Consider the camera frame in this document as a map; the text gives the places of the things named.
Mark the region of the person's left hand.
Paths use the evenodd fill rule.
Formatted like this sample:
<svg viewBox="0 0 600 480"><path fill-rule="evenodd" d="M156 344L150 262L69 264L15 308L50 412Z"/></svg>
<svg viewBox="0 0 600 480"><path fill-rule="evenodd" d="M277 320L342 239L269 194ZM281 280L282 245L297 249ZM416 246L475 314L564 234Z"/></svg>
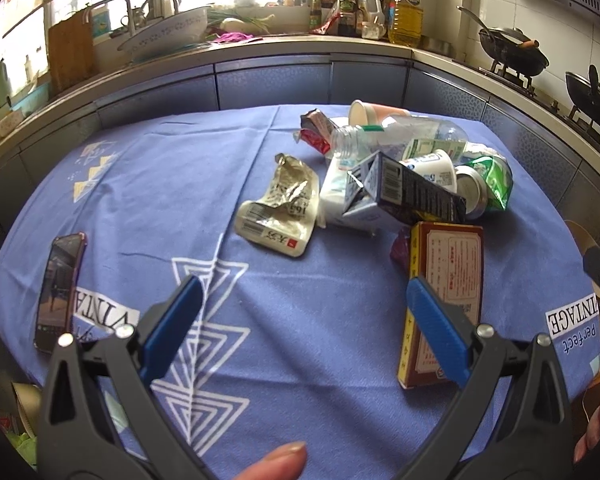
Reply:
<svg viewBox="0 0 600 480"><path fill-rule="evenodd" d="M306 442L287 443L243 470L235 480L297 480L307 460Z"/></svg>

